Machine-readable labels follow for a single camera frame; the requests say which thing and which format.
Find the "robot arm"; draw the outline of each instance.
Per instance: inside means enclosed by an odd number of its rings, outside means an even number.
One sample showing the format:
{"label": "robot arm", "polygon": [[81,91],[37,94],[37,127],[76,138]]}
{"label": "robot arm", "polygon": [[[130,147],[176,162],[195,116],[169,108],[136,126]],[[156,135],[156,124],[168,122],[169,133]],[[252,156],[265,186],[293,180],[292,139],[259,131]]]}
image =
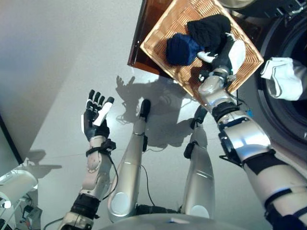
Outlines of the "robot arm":
{"label": "robot arm", "polygon": [[275,157],[269,137],[246,113],[239,110],[225,90],[235,56],[229,41],[213,61],[213,72],[199,87],[205,108],[220,129],[224,160],[243,167],[263,207],[265,217],[278,229],[289,222],[307,225],[307,180]]}
{"label": "robot arm", "polygon": [[109,128],[106,124],[106,115],[114,99],[109,97],[103,105],[104,96],[100,97],[100,93],[97,92],[93,100],[94,93],[94,90],[91,90],[86,102],[86,110],[82,115],[82,131],[90,144],[86,152],[87,173],[79,195],[71,211],[65,215],[59,230],[92,229],[100,201],[108,197],[108,195],[105,197],[102,195],[109,189],[109,172],[111,166],[114,166],[110,155],[116,145],[107,139]]}

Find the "white floor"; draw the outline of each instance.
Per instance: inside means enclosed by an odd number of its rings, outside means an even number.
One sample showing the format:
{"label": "white floor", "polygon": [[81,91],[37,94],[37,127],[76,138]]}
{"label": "white floor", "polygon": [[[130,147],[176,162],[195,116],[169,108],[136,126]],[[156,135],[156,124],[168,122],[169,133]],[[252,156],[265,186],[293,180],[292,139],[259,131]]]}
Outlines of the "white floor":
{"label": "white floor", "polygon": [[[27,154],[39,178],[38,206],[43,209],[42,226],[63,217],[81,187],[88,143],[81,132],[80,115],[84,112],[85,100],[91,89],[115,98],[107,121],[110,138],[117,144],[112,153],[116,164],[127,146],[142,99],[151,100],[152,110],[146,133],[150,150],[143,155],[150,192],[156,205],[179,208],[189,169],[189,161],[183,157],[191,134],[188,119],[193,117],[198,103],[171,80],[127,66],[141,0],[79,1],[78,4],[67,4],[70,8],[61,9],[55,3],[51,5],[59,12],[63,10],[63,13],[68,9],[70,12],[82,12],[72,13],[65,20],[84,23],[79,29],[85,28],[86,36],[82,30],[69,32],[72,41],[80,36],[84,38],[83,42],[63,74],[63,83],[56,90],[54,102]],[[122,78],[123,84],[117,81],[117,76]],[[218,158],[224,152],[211,115],[207,115],[204,127],[215,177],[215,219],[249,230],[270,229],[244,171]],[[150,204],[144,173],[139,203]],[[94,230],[111,224],[106,202],[101,203],[98,215],[100,218],[95,221]],[[55,230],[56,224],[49,229]]]}

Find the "robot finger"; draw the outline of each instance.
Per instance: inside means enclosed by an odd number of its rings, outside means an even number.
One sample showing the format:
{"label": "robot finger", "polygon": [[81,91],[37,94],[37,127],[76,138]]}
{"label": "robot finger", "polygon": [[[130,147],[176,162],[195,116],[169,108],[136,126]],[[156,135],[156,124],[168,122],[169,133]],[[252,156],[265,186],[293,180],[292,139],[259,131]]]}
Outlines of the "robot finger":
{"label": "robot finger", "polygon": [[89,95],[88,95],[88,99],[86,101],[86,109],[89,110],[93,110],[93,96],[95,94],[94,90],[91,90]]}
{"label": "robot finger", "polygon": [[98,99],[100,97],[101,93],[97,92],[94,98],[94,102],[93,102],[93,111],[94,113],[98,113]]}
{"label": "robot finger", "polygon": [[114,98],[113,97],[109,97],[106,101],[106,103],[102,106],[102,109],[98,112],[99,116],[97,117],[97,119],[93,122],[93,125],[95,126],[100,126],[104,120],[106,119],[106,115],[107,113],[110,111],[112,105],[114,102]]}
{"label": "robot finger", "polygon": [[99,103],[98,103],[98,111],[102,109],[102,103],[104,102],[104,100],[105,100],[105,97],[101,96]]}

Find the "dark blue cloth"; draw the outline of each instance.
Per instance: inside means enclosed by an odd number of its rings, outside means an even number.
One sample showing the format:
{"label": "dark blue cloth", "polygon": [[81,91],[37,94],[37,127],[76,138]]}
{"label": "dark blue cloth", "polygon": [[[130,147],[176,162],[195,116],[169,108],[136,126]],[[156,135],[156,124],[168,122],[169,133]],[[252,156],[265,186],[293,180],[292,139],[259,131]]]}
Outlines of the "dark blue cloth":
{"label": "dark blue cloth", "polygon": [[171,65],[188,66],[197,56],[197,53],[203,51],[204,47],[188,34],[175,34],[167,40],[166,59]]}

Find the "white robotic hand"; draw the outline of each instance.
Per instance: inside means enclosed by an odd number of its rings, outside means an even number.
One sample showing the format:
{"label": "white robotic hand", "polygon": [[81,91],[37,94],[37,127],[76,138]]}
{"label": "white robotic hand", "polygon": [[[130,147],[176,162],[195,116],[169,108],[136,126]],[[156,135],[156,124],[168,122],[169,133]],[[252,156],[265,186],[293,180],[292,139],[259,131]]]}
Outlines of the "white robotic hand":
{"label": "white robotic hand", "polygon": [[210,52],[199,52],[198,58],[211,63],[214,69],[226,68],[228,74],[235,75],[245,60],[245,44],[235,40],[232,34],[227,34],[227,43],[219,55],[210,56]]}
{"label": "white robotic hand", "polygon": [[114,98],[109,97],[103,104],[105,97],[100,97],[101,93],[97,92],[93,100],[94,94],[95,91],[91,90],[86,101],[86,110],[81,116],[81,129],[88,141],[95,136],[107,138],[110,134],[106,124],[106,115],[113,105]]}

